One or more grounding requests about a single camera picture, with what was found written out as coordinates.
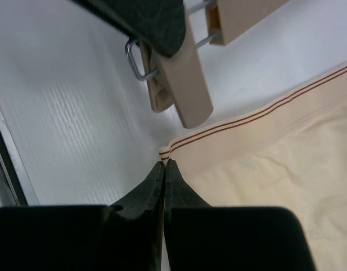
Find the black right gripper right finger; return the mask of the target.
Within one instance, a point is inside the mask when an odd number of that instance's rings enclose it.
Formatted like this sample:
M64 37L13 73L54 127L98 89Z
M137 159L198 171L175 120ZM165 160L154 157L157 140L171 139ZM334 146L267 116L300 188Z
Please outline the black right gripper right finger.
M315 270L298 218L283 207L213 207L169 160L164 235L171 270Z

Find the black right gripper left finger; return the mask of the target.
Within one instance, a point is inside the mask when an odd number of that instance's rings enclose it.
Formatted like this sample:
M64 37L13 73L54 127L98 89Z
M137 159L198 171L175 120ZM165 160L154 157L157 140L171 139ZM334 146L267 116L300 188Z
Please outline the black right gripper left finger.
M111 205L0 208L0 270L160 270L165 167Z

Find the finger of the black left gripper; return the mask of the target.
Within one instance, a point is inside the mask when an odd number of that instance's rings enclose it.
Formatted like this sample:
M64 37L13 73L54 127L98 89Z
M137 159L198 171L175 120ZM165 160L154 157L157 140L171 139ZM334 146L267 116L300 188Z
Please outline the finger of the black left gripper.
M75 0L74 3L167 58L180 50L186 37L183 1Z

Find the wooden clip hanger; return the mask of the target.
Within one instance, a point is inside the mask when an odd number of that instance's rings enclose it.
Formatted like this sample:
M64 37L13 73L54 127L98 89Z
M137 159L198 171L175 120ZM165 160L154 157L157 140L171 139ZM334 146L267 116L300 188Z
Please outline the wooden clip hanger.
M204 123L213 112L213 105L198 56L198 48L211 43L226 46L251 27L286 4L286 1L202 1L185 12L186 35L178 52L166 58L139 42L144 74L139 72L132 54L137 42L125 45L126 57L136 78L145 81L154 112L176 107L184 128L193 129ZM199 42L189 15L204 10L208 36Z

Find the beige underwear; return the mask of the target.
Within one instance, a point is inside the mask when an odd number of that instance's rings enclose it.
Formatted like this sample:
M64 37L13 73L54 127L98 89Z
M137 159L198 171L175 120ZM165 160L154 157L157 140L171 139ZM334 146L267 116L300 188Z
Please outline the beige underwear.
M290 209L316 267L347 270L347 63L159 155L213 206Z

